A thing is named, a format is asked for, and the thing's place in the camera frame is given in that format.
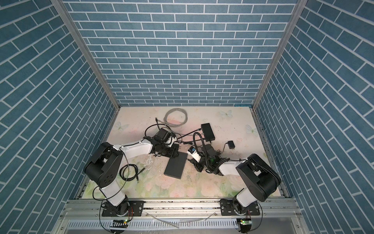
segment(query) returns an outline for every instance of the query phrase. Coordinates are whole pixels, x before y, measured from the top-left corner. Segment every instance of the blue brick wall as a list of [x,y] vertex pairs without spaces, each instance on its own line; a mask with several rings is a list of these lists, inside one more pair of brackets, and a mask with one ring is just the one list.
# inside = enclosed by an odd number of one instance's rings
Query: blue brick wall
[[309,0],[258,106],[311,233],[374,233],[374,2]]
[[0,233],[45,233],[114,108],[49,0],[0,0]]
[[123,106],[251,105],[296,0],[64,1]]

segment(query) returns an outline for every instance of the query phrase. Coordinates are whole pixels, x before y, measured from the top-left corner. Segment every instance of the coiled black cable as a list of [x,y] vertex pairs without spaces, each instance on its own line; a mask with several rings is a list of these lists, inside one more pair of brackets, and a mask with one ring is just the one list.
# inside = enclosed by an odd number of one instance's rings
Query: coiled black cable
[[[132,176],[132,177],[129,177],[129,178],[126,178],[123,173],[125,172],[125,169],[126,168],[129,168],[130,170],[130,167],[134,167],[134,170],[135,170],[135,175]],[[134,180],[135,178],[137,179],[137,181],[139,181],[139,177],[138,175],[144,171],[145,168],[141,169],[139,172],[138,172],[138,167],[135,165],[135,164],[126,164],[124,165],[123,167],[121,167],[121,169],[119,170],[119,176],[124,180],[124,181],[132,181]]]

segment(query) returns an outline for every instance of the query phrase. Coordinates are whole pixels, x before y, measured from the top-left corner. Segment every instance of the black mounting plate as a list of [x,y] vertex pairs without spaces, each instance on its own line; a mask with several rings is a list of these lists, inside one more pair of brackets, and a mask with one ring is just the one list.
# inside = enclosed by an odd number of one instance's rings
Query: black mounting plate
[[[235,212],[233,200],[221,199],[220,207],[222,216],[241,215]],[[249,213],[250,215],[260,215],[260,210],[256,202],[249,205]]]
[[[132,207],[132,216],[141,216],[142,212],[143,212],[143,206],[144,206],[144,201],[129,201],[129,207],[130,207],[130,210],[131,210],[131,207]],[[103,209],[102,211],[102,214],[101,214],[102,217],[119,217],[113,213],[110,212],[109,209]]]

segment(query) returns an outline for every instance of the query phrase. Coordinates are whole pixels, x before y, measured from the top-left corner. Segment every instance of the metal rail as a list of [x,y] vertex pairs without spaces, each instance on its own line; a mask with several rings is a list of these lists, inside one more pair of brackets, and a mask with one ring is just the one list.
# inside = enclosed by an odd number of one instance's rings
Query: metal rail
[[[216,212],[214,218],[222,218],[221,198],[166,198],[149,199],[139,198],[130,200],[144,201],[142,216],[134,219],[150,218],[146,213],[162,218],[206,218]],[[97,219],[99,215],[100,201],[93,199],[68,200],[60,219]],[[268,198],[260,202],[264,217],[301,217],[300,210],[294,198]],[[232,218],[243,217],[241,215],[230,216]]]

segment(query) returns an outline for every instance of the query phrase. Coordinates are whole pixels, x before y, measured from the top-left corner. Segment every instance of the cable connector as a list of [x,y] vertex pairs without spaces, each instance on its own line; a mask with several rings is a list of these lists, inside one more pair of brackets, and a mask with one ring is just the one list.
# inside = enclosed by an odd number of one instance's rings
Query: cable connector
[[235,148],[235,144],[232,140],[228,141],[227,145],[229,146],[229,149],[234,149]]

